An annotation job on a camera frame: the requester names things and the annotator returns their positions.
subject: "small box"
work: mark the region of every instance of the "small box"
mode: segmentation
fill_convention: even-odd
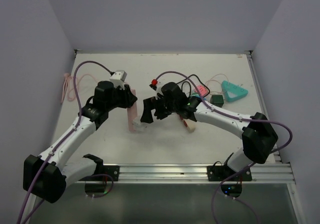
[[[224,96],[223,95],[212,95],[210,98],[210,103],[212,105],[215,105],[219,108],[222,108],[222,106],[224,105]]]

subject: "pink object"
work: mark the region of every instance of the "pink object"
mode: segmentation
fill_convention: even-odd
[[[76,82],[76,88],[77,88],[78,91],[80,90],[79,84],[80,84],[81,80],[82,80],[85,76],[90,76],[90,77],[92,77],[93,80],[94,80],[96,83],[98,83],[97,79],[96,79],[93,75],[91,75],[91,74],[84,74],[84,75],[82,75],[79,79],[76,78],[76,81],[77,81],[77,82]],[[64,74],[64,83],[63,83],[63,87],[62,87],[61,103],[64,102],[65,97],[67,98],[67,100],[68,100],[69,102],[72,102],[72,101],[74,101],[74,100],[76,99],[75,88],[73,87],[72,89],[70,89],[70,86],[69,86],[69,82],[70,82],[71,80],[73,80],[73,76],[71,76],[70,73],[65,73],[65,74]]]
[[[136,90],[131,89],[131,92],[133,95],[136,95]],[[127,108],[126,112],[128,114],[128,127],[130,132],[135,132],[134,128],[134,119],[138,116],[138,110],[137,110],[137,102],[133,104],[132,107]]]
[[[198,88],[201,96],[206,95],[208,92],[207,89],[203,85],[198,85],[197,88]]]

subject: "wire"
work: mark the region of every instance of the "wire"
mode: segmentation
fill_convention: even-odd
[[[111,192],[112,188],[114,187],[114,179],[112,178],[112,176],[110,176],[108,174],[96,174],[96,175],[91,175],[90,177],[91,178],[106,177],[106,178],[109,178],[111,180],[111,186],[110,186],[109,190],[105,191],[103,194],[100,194],[100,195],[87,194],[91,198],[102,198],[105,195],[107,195],[109,192]]]
[[[273,151],[271,151],[271,153],[277,152],[277,151],[285,148],[286,146],[288,146],[288,145],[291,143],[291,141],[292,141],[292,139],[293,139],[293,133],[292,133],[291,129],[290,129],[288,126],[286,126],[285,124],[282,124],[282,123],[280,123],[280,122],[278,122],[278,121],[271,121],[271,120],[257,120],[257,119],[241,118],[241,117],[238,117],[238,116],[233,116],[233,115],[224,113],[223,111],[219,111],[219,110],[217,110],[216,108],[212,109],[212,107],[205,101],[204,97],[203,97],[203,96],[201,95],[201,93],[199,92],[199,90],[198,90],[197,86],[195,85],[195,83],[194,83],[188,76],[186,76],[186,75],[184,75],[184,74],[182,74],[182,73],[180,73],[180,72],[178,72],[178,71],[173,71],[173,70],[165,71],[165,72],[161,73],[160,75],[158,75],[157,78],[156,78],[156,80],[158,80],[158,79],[159,79],[161,76],[163,76],[164,74],[169,74],[169,73],[183,76],[186,80],[188,80],[188,81],[194,86],[195,90],[198,92],[198,95],[199,95],[201,101],[203,102],[203,104],[204,104],[209,110],[211,110],[211,111],[213,111],[213,112],[216,112],[216,113],[218,113],[218,114],[220,114],[220,115],[222,115],[222,116],[225,116],[225,117],[228,117],[228,118],[231,118],[231,119],[234,119],[234,120],[239,120],[239,121],[241,121],[241,122],[269,123],[269,124],[275,124],[275,125],[278,125],[278,126],[281,126],[281,127],[285,128],[285,129],[289,132],[289,139],[288,139],[288,141],[287,141],[285,144],[283,144],[282,146],[280,146],[280,147],[274,149]],[[253,162],[252,164],[250,164],[250,165],[244,167],[243,169],[241,169],[240,171],[238,171],[238,172],[232,174],[231,176],[227,177],[227,178],[224,179],[222,182],[220,182],[218,188],[215,190],[214,194],[212,195],[212,199],[211,199],[211,211],[212,211],[213,218],[214,218],[214,220],[215,220],[215,222],[216,222],[217,224],[219,224],[219,221],[218,221],[218,219],[217,219],[217,217],[216,217],[216,214],[215,214],[214,201],[215,201],[215,197],[216,197],[216,194],[217,194],[219,188],[221,187],[221,185],[222,185],[224,182],[226,182],[226,181],[228,181],[228,180],[230,180],[230,179],[238,176],[239,174],[245,172],[245,171],[248,170],[249,168],[253,167],[254,164],[256,164],[256,163]],[[243,201],[241,201],[241,200],[238,200],[238,201],[241,202],[241,203],[243,203],[244,205],[246,205],[246,206],[254,213],[254,215],[255,215],[255,217],[256,217],[256,220],[257,220],[257,223],[261,223],[258,215],[255,213],[254,209],[253,209],[251,206],[249,206],[248,204],[245,204],[245,203],[244,203]]]
[[[82,117],[82,109],[81,109],[81,102],[80,102],[80,98],[79,98],[79,94],[78,94],[78,90],[77,90],[77,86],[76,86],[76,76],[77,76],[77,72],[79,70],[79,68],[86,64],[86,63],[93,63],[93,64],[97,64],[99,65],[100,67],[102,67],[103,69],[105,69],[107,72],[109,72],[111,75],[114,73],[114,72],[111,72],[108,68],[106,68],[104,65],[100,64],[99,62],[96,62],[96,61],[93,61],[93,60],[87,60],[87,61],[84,61],[82,63],[80,63],[74,70],[74,78],[73,78],[73,86],[74,86],[74,93],[75,93],[75,97],[76,97],[76,100],[77,100],[77,103],[78,103],[78,108],[79,108],[79,117],[78,117],[78,120],[75,124],[75,127],[78,127],[80,125],[80,122],[81,122],[81,117]],[[25,211],[25,208],[26,208],[26,205],[27,205],[27,202],[28,202],[28,199],[30,197],[30,194],[31,194],[31,191],[32,189],[34,188],[35,184],[36,184],[36,181],[37,179],[39,178],[41,172],[43,171],[43,169],[45,168],[45,166],[47,165],[48,161],[50,160],[50,158],[54,155],[55,151],[61,146],[61,144],[75,131],[75,129],[72,129],[70,130],[56,145],[55,147],[51,150],[51,154],[49,154],[47,156],[47,158],[44,160],[44,162],[42,163],[42,165],[40,166],[38,172],[35,174],[29,188],[28,188],[28,191],[25,195],[25,198],[23,200],[23,203],[22,203],[22,206],[21,206],[21,209],[20,209],[20,212],[19,212],[19,216],[18,216],[18,220],[17,220],[17,224],[21,224],[21,220],[22,220],[22,217],[23,217],[23,214],[24,214],[24,211]]]
[[[210,91],[209,87],[207,87],[207,85],[204,84],[196,74],[191,74],[191,75],[189,75],[189,76],[183,75],[183,76],[184,76],[185,78],[184,78],[183,80],[177,82],[176,84],[179,85],[180,83],[182,83],[182,82],[184,82],[184,81],[187,81],[187,80],[188,80],[188,81],[191,81],[191,79],[190,79],[191,77],[196,77],[196,78],[198,79],[198,81],[201,83],[201,85],[204,86],[204,87],[207,89],[207,91],[208,91],[203,97],[205,98],[206,96],[208,96],[208,95],[210,94],[211,91]],[[196,88],[195,83],[194,83],[193,81],[191,81],[191,83],[192,83],[193,86],[195,87],[195,89],[196,89],[196,91],[198,92],[198,94],[200,94],[199,89]]]
[[[190,82],[188,82],[188,81],[182,82],[182,84],[181,84],[181,90],[182,90],[182,91],[184,90],[184,84],[186,84],[186,83],[189,85],[189,96],[188,96],[188,98],[189,98],[189,97],[191,96],[191,91],[192,91]]]
[[[76,88],[77,88],[77,91],[79,92],[80,91],[80,82],[82,81],[82,79],[85,77],[85,76],[89,76],[89,77],[92,77],[92,79],[98,83],[98,80],[91,74],[87,73],[87,74],[84,74],[82,75],[79,79],[76,78]],[[70,96],[70,93],[72,91],[74,91],[75,88],[72,88],[72,89],[69,89],[70,88],[70,84],[69,82],[71,80],[73,80],[73,76],[70,75],[70,73],[65,73],[64,74],[64,83],[63,83],[63,87],[62,87],[62,98],[61,98],[61,103],[64,102],[64,99],[65,99],[65,96],[66,96],[66,99],[69,101],[69,102],[72,102],[76,99],[76,95],[74,94],[73,96]]]

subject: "white robotic arm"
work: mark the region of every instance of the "white robotic arm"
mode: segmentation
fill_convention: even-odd
[[[31,193],[50,203],[56,202],[72,183],[93,174],[104,173],[103,160],[90,154],[74,163],[67,161],[83,141],[108,119],[111,110],[130,108],[137,101],[129,85],[124,82],[126,76],[125,71],[117,70],[110,81],[100,81],[94,90],[94,96],[88,99],[80,116],[69,129],[39,156],[27,157],[23,171],[23,188],[26,191],[47,159]]]
[[[157,90],[157,98],[143,100],[144,109],[140,119],[142,123],[153,122],[151,110],[155,109],[154,116],[157,119],[162,120],[172,113],[177,113],[184,119],[214,125],[242,139],[243,148],[232,153],[225,161],[222,177],[231,176],[253,162],[265,163],[278,140],[270,123],[248,121],[267,120],[262,113],[257,112],[255,115],[235,113],[209,102],[202,102],[196,96],[187,97],[174,82],[161,86],[161,91],[153,84],[150,86]]]

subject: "white tabletop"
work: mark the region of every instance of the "white tabletop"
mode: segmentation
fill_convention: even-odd
[[[155,95],[149,87],[151,80],[165,71],[178,71],[187,76],[197,74],[202,82],[216,74],[225,74],[231,83],[247,89],[248,95],[235,102],[225,102],[222,108],[242,114],[262,112],[244,54],[78,54],[72,74],[76,66],[87,60],[100,62],[111,71],[127,72],[125,81],[136,90],[139,115],[143,111],[143,99]],[[99,81],[109,80],[110,77],[100,66],[91,63],[79,69],[78,77],[83,74],[91,74]],[[166,74],[160,81],[178,82],[181,79],[178,75]],[[223,75],[215,77],[219,82],[225,79]],[[90,76],[83,78],[79,92],[82,106],[93,95],[96,85]],[[211,82],[208,87],[211,91],[221,91],[217,82]],[[72,124],[78,111],[76,100],[64,100],[54,141]],[[197,122],[195,131],[188,133],[175,114],[149,124],[144,132],[131,133],[127,111],[117,108],[109,113],[108,120],[79,147],[70,160],[93,154],[105,163],[115,164],[202,164],[224,162],[241,147],[242,140],[238,137],[209,124]],[[274,156],[270,155],[267,162],[274,163]]]

